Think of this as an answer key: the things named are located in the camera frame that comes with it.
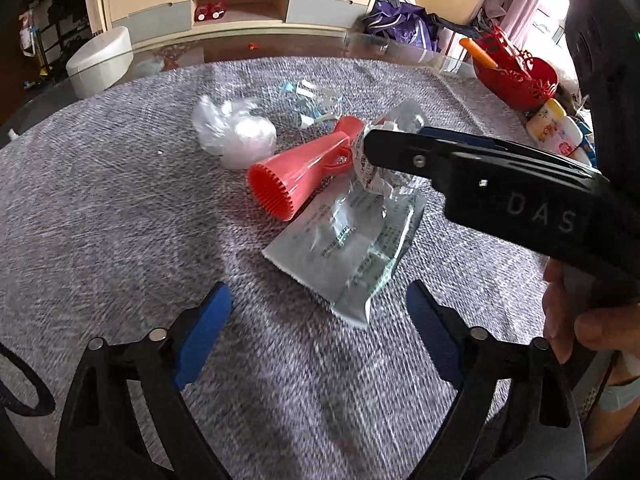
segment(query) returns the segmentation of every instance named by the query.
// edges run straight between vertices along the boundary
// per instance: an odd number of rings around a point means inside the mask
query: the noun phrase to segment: small red object
[[[553,67],[513,46],[500,27],[493,27],[476,43],[503,69],[491,70],[474,63],[478,79],[513,110],[538,110],[556,94],[558,74]]]

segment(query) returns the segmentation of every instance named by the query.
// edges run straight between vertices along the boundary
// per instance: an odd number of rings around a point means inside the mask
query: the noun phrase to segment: gray carpet
[[[345,113],[372,119],[407,98],[434,126],[528,142],[516,116],[476,80],[353,59],[258,59],[167,72],[77,102],[0,152],[0,340],[44,378],[52,417],[20,424],[52,464],[57,424],[84,346],[141,338],[197,306],[217,280],[235,311],[196,384],[184,393],[235,479],[403,479],[453,398],[404,309],[421,278],[443,304],[496,337],[542,332],[539,257],[447,222],[428,206],[398,273],[363,332],[263,259],[284,227],[223,170],[191,127],[199,95],[260,96],[278,149],[328,126],[293,128],[284,79],[344,93]],[[3,379],[28,387],[4,362]],[[496,406],[504,401],[498,390]],[[148,417],[152,455],[162,449]],[[39,431],[46,432],[43,441]]]

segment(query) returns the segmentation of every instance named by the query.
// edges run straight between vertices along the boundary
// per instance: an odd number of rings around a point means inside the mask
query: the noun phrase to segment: finger
[[[564,364],[571,357],[571,352],[574,351],[574,330],[571,324],[564,324],[558,334],[553,339],[549,340],[554,354],[560,364]]]
[[[626,350],[640,354],[640,305],[584,312],[574,324],[580,343],[591,350]]]
[[[546,263],[545,272],[542,279],[546,282],[562,282],[562,262],[554,258],[549,258]]]
[[[549,335],[554,338],[558,335],[560,326],[566,318],[567,297],[564,286],[559,282],[548,285],[542,296],[542,310],[545,313],[545,326]]]

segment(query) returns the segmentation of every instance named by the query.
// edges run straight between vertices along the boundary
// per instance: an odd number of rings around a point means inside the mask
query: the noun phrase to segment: black cable
[[[0,380],[0,406],[21,416],[43,416],[53,413],[56,409],[56,401],[47,388],[44,381],[26,362],[20,359],[14,352],[0,343],[0,354],[8,359],[8,361],[20,370],[27,380],[33,384],[38,394],[38,403],[35,408],[27,406],[17,399],[11,390]]]

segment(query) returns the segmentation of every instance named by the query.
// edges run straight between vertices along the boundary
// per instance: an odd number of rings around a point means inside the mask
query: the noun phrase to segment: screw
[[[97,350],[98,348],[102,348],[104,345],[104,339],[101,337],[94,337],[89,341],[89,344],[86,346],[89,350]]]
[[[549,350],[549,341],[543,337],[535,337],[533,339],[533,346],[538,350]]]
[[[424,168],[427,165],[427,158],[424,155],[414,156],[414,166],[416,168]]]
[[[155,328],[149,332],[148,338],[151,341],[162,341],[166,337],[166,330],[164,328]]]
[[[469,333],[473,339],[477,339],[478,341],[484,341],[489,337],[489,333],[481,326],[473,327]]]

